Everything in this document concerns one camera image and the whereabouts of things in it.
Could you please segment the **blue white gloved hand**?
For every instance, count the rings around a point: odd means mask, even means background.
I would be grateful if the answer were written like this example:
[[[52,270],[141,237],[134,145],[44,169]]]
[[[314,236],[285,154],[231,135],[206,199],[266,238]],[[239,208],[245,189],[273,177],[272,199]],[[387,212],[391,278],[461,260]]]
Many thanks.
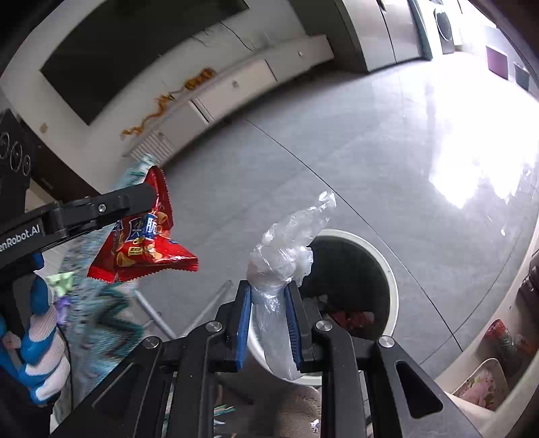
[[[49,287],[38,275],[29,288],[30,317],[22,325],[14,282],[44,267],[40,253],[17,261],[1,275],[1,404],[20,409],[25,404],[43,407],[67,383],[70,364],[58,333],[58,317]]]

